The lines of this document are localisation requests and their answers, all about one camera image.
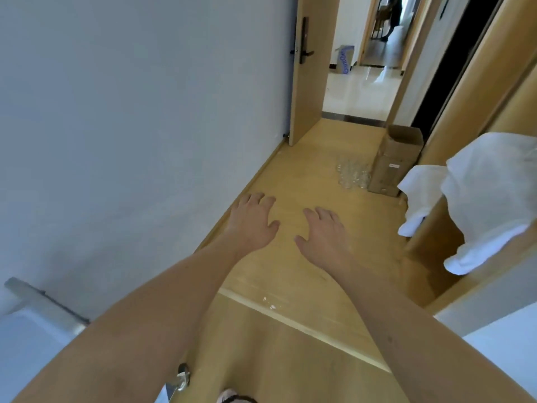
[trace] white wall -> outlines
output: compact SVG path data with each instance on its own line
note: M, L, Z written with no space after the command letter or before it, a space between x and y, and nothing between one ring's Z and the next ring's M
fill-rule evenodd
M337 63L335 49L341 45L354 45L352 63L354 64L358 60L370 5L371 0L339 0L336 33L330 63Z
M295 11L1 0L0 282L95 318L190 254L288 130Z
M537 303L464 339L537 398Z

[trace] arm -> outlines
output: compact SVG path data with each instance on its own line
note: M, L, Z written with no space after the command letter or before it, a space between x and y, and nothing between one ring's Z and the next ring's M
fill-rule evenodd
M222 235L112 306L13 403L155 401L229 271L274 239L279 222L267 226L267 218L275 198L262 197L243 197Z
M517 383L390 284L359 266L330 210L306 209L309 240L299 250L347 293L413 403L535 403Z

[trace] door handle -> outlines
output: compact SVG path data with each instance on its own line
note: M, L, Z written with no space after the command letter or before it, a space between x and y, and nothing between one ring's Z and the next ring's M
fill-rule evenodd
M305 59L315 53L315 51L308 52L308 28L309 17L302 18L302 35L300 40L300 65L305 63Z

